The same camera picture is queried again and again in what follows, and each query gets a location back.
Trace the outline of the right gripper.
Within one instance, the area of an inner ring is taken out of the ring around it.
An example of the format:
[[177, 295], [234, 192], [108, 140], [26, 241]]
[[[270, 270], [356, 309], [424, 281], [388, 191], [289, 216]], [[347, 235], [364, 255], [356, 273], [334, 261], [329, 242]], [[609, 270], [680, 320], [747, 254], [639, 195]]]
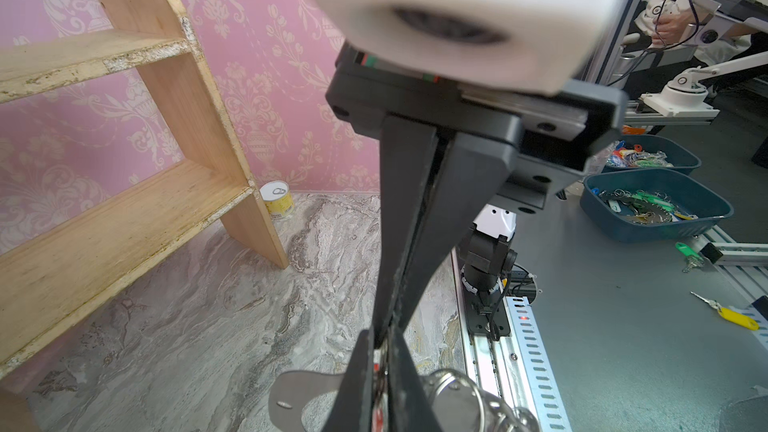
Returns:
[[[426, 79], [350, 44], [335, 66], [326, 92], [334, 114], [356, 133], [380, 138], [375, 347], [385, 341], [396, 304], [395, 323], [407, 327], [436, 269], [497, 192], [524, 208], [543, 208], [589, 175], [593, 157], [618, 139], [628, 105], [623, 91], [578, 80], [547, 97]], [[446, 147], [420, 215], [435, 127], [442, 136], [461, 133]]]

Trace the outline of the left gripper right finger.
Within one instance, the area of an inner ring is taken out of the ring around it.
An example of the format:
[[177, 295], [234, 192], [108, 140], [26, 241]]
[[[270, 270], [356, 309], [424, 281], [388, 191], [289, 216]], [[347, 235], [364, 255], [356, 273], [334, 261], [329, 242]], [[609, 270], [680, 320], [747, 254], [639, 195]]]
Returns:
[[403, 333], [398, 329], [388, 334], [387, 369], [389, 431], [440, 431]]

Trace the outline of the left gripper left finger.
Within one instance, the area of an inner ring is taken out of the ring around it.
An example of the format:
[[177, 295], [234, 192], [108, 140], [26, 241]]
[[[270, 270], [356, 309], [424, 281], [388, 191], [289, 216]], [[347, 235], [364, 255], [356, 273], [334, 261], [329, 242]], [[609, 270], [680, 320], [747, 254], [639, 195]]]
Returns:
[[374, 340], [369, 330], [358, 335], [323, 432], [371, 430], [374, 392]]

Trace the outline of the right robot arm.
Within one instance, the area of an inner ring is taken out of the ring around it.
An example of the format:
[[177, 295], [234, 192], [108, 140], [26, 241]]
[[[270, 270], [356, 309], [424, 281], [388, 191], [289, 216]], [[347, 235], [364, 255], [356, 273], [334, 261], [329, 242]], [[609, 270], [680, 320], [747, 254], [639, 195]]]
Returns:
[[382, 259], [372, 336], [409, 323], [437, 267], [455, 247], [468, 283], [488, 297], [512, 267], [501, 222], [542, 210], [585, 176], [621, 131], [616, 88], [570, 80], [552, 96], [429, 80], [344, 45], [326, 93], [334, 114], [379, 143]]

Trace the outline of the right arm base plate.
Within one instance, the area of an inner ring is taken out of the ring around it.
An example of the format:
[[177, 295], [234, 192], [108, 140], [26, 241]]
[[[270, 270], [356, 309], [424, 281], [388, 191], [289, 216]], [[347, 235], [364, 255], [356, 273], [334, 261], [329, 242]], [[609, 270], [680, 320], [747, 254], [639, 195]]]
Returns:
[[511, 333], [504, 300], [525, 298], [532, 303], [540, 291], [536, 276], [521, 265], [514, 265], [499, 277], [465, 265], [460, 283], [463, 321], [469, 334], [485, 336], [492, 341], [499, 341]]

